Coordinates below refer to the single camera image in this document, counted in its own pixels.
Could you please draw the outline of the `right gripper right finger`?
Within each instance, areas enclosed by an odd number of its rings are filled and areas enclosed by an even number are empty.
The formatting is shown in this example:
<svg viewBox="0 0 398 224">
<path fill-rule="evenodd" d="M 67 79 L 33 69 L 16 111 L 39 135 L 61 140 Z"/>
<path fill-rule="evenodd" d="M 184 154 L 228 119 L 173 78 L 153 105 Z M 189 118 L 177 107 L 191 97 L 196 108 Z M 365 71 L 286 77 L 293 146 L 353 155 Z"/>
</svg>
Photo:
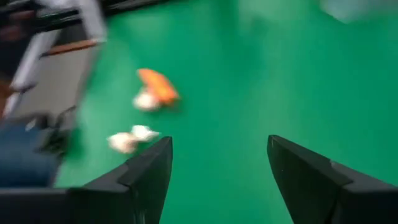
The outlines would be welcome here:
<svg viewBox="0 0 398 224">
<path fill-rule="evenodd" d="M 278 135 L 267 155 L 294 224 L 398 224 L 398 187 Z"/>
</svg>

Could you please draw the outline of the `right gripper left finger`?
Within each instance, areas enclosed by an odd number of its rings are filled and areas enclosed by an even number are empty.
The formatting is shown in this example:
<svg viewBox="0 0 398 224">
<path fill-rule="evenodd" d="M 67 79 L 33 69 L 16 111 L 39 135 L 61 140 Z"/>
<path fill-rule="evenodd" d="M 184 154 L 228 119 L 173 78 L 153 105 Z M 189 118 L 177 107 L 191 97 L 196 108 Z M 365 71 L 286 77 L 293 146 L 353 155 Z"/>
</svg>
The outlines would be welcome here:
<svg viewBox="0 0 398 224">
<path fill-rule="evenodd" d="M 166 136 L 81 187 L 0 190 L 0 224 L 159 224 L 172 161 Z"/>
</svg>

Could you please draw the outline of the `small white garlic clove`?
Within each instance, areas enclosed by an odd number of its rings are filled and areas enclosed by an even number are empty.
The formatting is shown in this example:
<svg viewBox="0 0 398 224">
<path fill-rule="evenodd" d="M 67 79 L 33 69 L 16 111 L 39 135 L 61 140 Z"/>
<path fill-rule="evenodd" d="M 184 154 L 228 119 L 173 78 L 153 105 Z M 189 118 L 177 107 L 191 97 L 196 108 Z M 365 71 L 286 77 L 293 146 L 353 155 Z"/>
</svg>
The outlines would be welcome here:
<svg viewBox="0 0 398 224">
<path fill-rule="evenodd" d="M 159 132 L 151 130 L 148 126 L 134 125 L 131 134 L 140 142 L 149 142 L 159 136 Z"/>
</svg>

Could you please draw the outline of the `beige plush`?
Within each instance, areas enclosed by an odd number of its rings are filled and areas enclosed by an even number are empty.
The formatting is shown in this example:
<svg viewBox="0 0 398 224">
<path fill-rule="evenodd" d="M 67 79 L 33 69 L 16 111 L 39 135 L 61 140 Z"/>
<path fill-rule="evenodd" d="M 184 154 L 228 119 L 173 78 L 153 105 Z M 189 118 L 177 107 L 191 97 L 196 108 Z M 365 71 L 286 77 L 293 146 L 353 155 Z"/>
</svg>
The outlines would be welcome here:
<svg viewBox="0 0 398 224">
<path fill-rule="evenodd" d="M 161 103 L 148 88 L 141 88 L 132 99 L 135 108 L 142 111 L 154 111 L 160 108 Z"/>
</svg>

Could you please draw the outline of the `orange carrot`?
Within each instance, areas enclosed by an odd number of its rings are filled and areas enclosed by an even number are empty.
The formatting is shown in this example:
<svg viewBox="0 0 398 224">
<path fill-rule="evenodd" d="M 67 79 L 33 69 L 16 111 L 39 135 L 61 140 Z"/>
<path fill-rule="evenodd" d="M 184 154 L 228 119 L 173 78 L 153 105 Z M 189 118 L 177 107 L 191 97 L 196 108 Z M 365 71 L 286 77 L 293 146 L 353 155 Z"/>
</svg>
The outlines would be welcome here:
<svg viewBox="0 0 398 224">
<path fill-rule="evenodd" d="M 148 68 L 140 68 L 137 73 L 145 87 L 161 104 L 172 105 L 180 99 L 177 90 L 165 75 Z"/>
</svg>

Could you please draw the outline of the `green table mat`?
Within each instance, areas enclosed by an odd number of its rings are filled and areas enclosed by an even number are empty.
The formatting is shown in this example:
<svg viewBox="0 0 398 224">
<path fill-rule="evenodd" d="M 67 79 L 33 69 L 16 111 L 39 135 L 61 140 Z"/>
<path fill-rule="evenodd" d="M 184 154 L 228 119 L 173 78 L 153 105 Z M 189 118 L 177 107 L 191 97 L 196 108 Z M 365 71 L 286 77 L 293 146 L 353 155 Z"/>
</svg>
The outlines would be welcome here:
<svg viewBox="0 0 398 224">
<path fill-rule="evenodd" d="M 135 108 L 140 68 L 180 99 Z M 140 124 L 173 138 L 162 224 L 290 224 L 270 134 L 398 185 L 398 12 L 343 23 L 318 0 L 179 0 L 121 14 L 76 123 L 59 187 L 123 163 L 107 137 Z"/>
</svg>

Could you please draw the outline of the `clear plastic bin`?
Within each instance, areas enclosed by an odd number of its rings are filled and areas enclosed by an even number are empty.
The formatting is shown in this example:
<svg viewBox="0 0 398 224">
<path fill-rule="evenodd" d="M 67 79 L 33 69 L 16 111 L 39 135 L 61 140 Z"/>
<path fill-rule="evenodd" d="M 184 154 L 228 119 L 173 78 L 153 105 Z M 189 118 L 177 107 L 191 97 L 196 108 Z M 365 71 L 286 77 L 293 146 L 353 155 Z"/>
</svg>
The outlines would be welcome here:
<svg viewBox="0 0 398 224">
<path fill-rule="evenodd" d="M 398 0 L 320 0 L 320 8 L 334 19 L 349 23 L 398 12 Z"/>
</svg>

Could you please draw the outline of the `black aluminium rig frame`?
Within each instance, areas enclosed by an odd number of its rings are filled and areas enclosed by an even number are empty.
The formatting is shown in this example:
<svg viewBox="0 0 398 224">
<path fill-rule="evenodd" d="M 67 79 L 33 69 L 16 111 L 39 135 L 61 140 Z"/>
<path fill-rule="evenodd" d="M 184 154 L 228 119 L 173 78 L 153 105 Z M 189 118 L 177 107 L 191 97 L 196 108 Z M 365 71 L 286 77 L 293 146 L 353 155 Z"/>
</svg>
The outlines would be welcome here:
<svg viewBox="0 0 398 224">
<path fill-rule="evenodd" d="M 77 0 L 93 2 L 101 17 L 159 4 L 167 0 Z M 83 11 L 69 5 L 50 6 L 55 0 L 0 0 L 0 30 L 16 26 L 28 34 L 62 29 L 83 22 Z"/>
</svg>

